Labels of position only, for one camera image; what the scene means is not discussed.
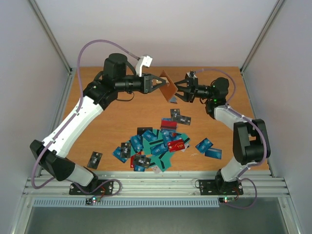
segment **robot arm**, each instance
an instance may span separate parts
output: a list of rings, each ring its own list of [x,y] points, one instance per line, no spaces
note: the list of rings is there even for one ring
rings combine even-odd
[[[182,83],[186,83],[186,87],[180,86]],[[270,156],[270,144],[264,121],[247,118],[226,104],[225,97],[228,94],[229,81],[225,78],[217,78],[210,86],[199,85],[198,78],[191,71],[186,74],[184,80],[176,82],[175,85],[178,92],[183,92],[183,95],[176,94],[183,101],[193,102],[195,98],[200,98],[202,102],[206,99],[204,103],[202,102],[206,105],[206,113],[233,131],[234,157],[217,172],[215,177],[217,190],[220,193],[224,193],[228,188],[232,190],[234,187],[232,183],[237,182],[246,170],[263,159],[263,142],[250,122],[263,134],[267,148],[266,158]],[[255,137],[255,139],[250,140],[249,136]]]
[[[64,121],[42,142],[34,140],[30,149],[37,159],[43,149],[47,148],[39,164],[58,181],[70,180],[93,191],[97,185],[97,176],[90,170],[76,165],[66,157],[72,145],[84,129],[100,115],[109,104],[116,100],[118,92],[139,91],[143,94],[150,93],[166,81],[152,74],[143,74],[142,67],[149,66],[152,58],[142,56],[133,75],[126,75],[126,66],[131,66],[127,57],[122,54],[111,54],[104,63],[104,71],[98,73],[95,79],[83,91],[83,100],[80,109],[79,102]],[[161,83],[153,85],[153,79]]]

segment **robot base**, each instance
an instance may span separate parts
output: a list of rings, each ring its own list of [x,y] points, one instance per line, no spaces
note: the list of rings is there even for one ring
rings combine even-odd
[[[92,184],[92,187],[96,188],[97,186],[99,186],[101,183],[103,183],[105,181],[107,181],[107,180],[106,179],[98,179],[98,180],[95,181],[95,183]],[[105,194],[104,195],[111,195],[112,191],[113,191],[113,188],[114,188],[114,182],[113,181],[107,182],[107,183],[103,184],[102,187],[105,189]],[[81,186],[81,188],[84,191],[88,191],[88,192],[92,191],[90,189],[89,185],[87,187]],[[93,193],[90,193],[88,195],[102,195],[103,194],[102,191],[103,191],[103,189],[99,188],[96,191],[94,191]],[[83,195],[83,196],[86,196],[86,194],[83,193],[82,191],[80,191],[80,189],[74,183],[72,183],[71,186],[70,186],[69,195]]]
[[[221,170],[215,176],[215,179],[199,180],[200,195],[243,195],[242,184],[238,181],[226,182],[223,180]]]

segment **white wall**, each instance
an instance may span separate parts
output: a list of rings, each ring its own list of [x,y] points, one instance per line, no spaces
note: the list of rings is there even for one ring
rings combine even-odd
[[[72,67],[80,48],[108,39],[155,66],[241,66],[276,0],[37,0]],[[93,45],[83,66],[118,49]]]
[[[67,73],[28,1],[1,1],[0,32],[0,233],[6,234],[35,162],[29,145],[48,133]]]
[[[306,234],[312,232],[312,2],[287,0],[245,73],[266,121],[271,162],[283,176]]]

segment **wooden table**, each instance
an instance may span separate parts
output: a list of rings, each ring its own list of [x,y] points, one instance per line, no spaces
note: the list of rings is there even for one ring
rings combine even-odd
[[[198,67],[151,67],[144,72],[159,76],[165,70],[173,81],[184,79],[185,73],[190,70],[198,70]],[[243,79],[238,67],[217,67],[230,74],[236,81],[236,95],[231,101],[231,106],[246,116],[253,117],[250,103],[247,97]],[[82,84],[85,88],[101,67],[81,68]],[[197,74],[199,83],[210,83],[223,74],[218,72],[203,72]],[[233,91],[230,84],[229,95]],[[131,95],[120,93],[118,98],[128,99]],[[79,86],[77,76],[73,82],[72,90],[65,109],[67,116],[79,99]],[[171,159],[172,171],[216,171],[224,167],[233,157],[232,140],[233,132],[219,121],[211,119],[205,112],[205,105],[198,99],[194,103],[186,103],[178,99],[178,104],[168,103],[159,90],[150,94],[136,92],[131,102],[114,101],[98,116],[81,134],[74,143],[68,158],[81,166],[87,166],[93,151],[103,153],[97,170],[101,171],[130,171],[130,160],[120,162],[112,155],[112,152],[121,142],[129,140],[137,134],[137,127],[160,128],[161,118],[170,117],[170,109],[179,108],[181,114],[190,116],[190,126],[178,124],[178,132],[186,133],[191,139],[185,152],[176,152]],[[204,138],[208,138],[214,148],[222,149],[222,160],[205,157],[200,154],[195,146]],[[258,170],[267,170],[264,163]]]

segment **gray floor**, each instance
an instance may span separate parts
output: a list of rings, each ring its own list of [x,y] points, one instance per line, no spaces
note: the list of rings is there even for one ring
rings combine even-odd
[[[250,200],[242,199],[241,205]],[[254,207],[43,208],[35,207],[27,234],[283,234],[277,198]]]

